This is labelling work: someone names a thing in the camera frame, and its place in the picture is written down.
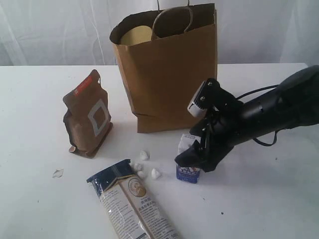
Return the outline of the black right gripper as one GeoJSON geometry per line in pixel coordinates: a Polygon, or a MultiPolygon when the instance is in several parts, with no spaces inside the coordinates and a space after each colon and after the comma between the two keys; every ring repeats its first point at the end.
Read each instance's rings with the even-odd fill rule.
{"type": "Polygon", "coordinates": [[[246,105],[244,103],[232,113],[216,108],[204,112],[203,118],[190,130],[192,135],[200,137],[200,142],[195,140],[189,149],[179,154],[175,158],[176,164],[183,168],[199,168],[204,172],[214,171],[234,148],[230,140],[240,132],[241,115],[246,105]]]}

